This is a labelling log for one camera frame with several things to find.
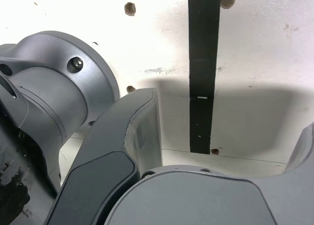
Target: white surface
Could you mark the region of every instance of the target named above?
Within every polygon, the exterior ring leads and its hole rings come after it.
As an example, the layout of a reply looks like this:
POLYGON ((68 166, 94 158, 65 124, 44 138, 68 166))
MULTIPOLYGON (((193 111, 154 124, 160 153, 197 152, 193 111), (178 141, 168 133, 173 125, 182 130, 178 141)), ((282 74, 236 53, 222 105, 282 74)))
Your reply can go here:
MULTIPOLYGON (((66 32, 100 53, 121 96, 129 85, 157 87, 162 146, 189 151, 187 0, 2 0, 0 10, 0 44, 66 32), (127 2, 135 3, 134 17, 124 13, 127 2)), ((222 156, 287 163, 314 121, 313 12, 313 0, 235 0, 221 8, 209 134, 222 156)))

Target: black residue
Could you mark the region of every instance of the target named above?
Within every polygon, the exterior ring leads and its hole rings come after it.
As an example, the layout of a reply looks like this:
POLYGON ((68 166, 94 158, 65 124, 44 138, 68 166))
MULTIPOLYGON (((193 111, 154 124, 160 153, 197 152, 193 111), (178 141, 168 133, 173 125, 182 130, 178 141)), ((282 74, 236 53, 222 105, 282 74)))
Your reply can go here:
POLYGON ((9 184, 2 185, 1 176, 2 174, 0 174, 0 224, 8 225, 22 213, 30 197, 27 187, 22 184, 23 172, 20 169, 9 184))

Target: black tape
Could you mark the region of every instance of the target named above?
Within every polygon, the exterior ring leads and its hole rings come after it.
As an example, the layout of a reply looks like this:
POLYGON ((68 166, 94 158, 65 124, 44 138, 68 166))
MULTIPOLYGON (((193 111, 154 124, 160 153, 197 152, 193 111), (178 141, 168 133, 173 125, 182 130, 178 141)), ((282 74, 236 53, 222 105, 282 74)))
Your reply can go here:
POLYGON ((220 0, 188 0, 190 150, 209 154, 220 0))

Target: metal screw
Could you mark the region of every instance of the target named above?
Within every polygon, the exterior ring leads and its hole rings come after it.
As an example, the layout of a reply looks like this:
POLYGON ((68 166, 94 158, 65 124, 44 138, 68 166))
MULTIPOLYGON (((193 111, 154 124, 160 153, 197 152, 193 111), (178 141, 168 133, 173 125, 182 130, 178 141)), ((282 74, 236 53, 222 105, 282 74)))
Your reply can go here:
POLYGON ((76 68, 78 68, 78 69, 82 69, 83 68, 83 61, 82 61, 82 59, 80 59, 79 57, 73 58, 73 65, 76 68))

